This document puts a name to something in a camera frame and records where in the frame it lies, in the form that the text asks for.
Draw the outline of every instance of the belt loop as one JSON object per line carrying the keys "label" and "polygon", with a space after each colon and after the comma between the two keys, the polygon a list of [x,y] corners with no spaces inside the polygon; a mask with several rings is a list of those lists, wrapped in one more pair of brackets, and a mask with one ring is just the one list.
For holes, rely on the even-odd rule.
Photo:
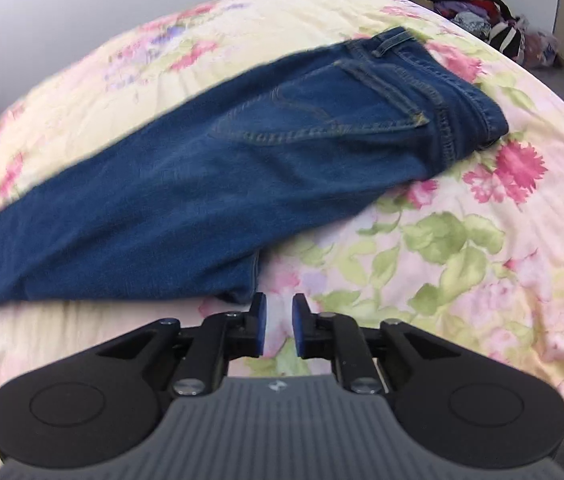
{"label": "belt loop", "polygon": [[380,46],[377,47],[371,54],[373,54],[375,57],[382,57],[384,54],[387,53],[387,51],[391,50],[392,48],[395,48],[399,44],[414,39],[415,38],[411,35],[411,33],[408,30],[405,30],[404,32],[396,34],[392,38],[383,41],[380,44]]}

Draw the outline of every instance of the jeans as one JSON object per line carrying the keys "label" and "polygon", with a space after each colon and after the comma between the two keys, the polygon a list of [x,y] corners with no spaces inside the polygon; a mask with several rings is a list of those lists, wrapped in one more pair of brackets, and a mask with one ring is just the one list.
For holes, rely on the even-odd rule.
{"label": "jeans", "polygon": [[406,30],[258,66],[0,212],[0,303],[247,302],[260,250],[507,133]]}

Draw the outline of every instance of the white logo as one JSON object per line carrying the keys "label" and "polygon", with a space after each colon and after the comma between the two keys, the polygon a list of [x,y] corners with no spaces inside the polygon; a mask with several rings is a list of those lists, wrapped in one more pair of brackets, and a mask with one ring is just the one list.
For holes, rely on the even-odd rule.
{"label": "white logo", "polygon": [[272,383],[268,384],[268,387],[277,394],[282,390],[286,390],[287,386],[288,384],[286,384],[284,381],[273,381]]}

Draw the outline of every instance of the bed sheet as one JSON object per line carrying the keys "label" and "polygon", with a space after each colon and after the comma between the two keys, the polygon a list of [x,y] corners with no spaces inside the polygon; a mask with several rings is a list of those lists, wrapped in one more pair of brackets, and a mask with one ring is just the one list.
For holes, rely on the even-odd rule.
{"label": "bed sheet", "polygon": [[[408,28],[504,110],[510,134],[357,217],[265,256],[264,360],[231,373],[327,372],[294,357],[290,305],[365,326],[397,317],[553,384],[564,396],[564,102],[535,77],[407,0],[217,0],[147,23],[44,81],[0,117],[0,209],[223,79],[299,50]],[[0,385],[160,317],[228,306],[44,302],[0,307]]]}

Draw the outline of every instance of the metal screw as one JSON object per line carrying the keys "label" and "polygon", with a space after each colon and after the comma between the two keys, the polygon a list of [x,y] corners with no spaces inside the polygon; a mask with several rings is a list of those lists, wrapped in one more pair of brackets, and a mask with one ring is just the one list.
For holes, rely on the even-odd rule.
{"label": "metal screw", "polygon": [[173,389],[181,396],[196,396],[204,391],[204,383],[200,379],[180,379],[173,383]]}
{"label": "metal screw", "polygon": [[360,377],[351,383],[351,391],[360,395],[372,395],[383,390],[380,381],[373,377]]}

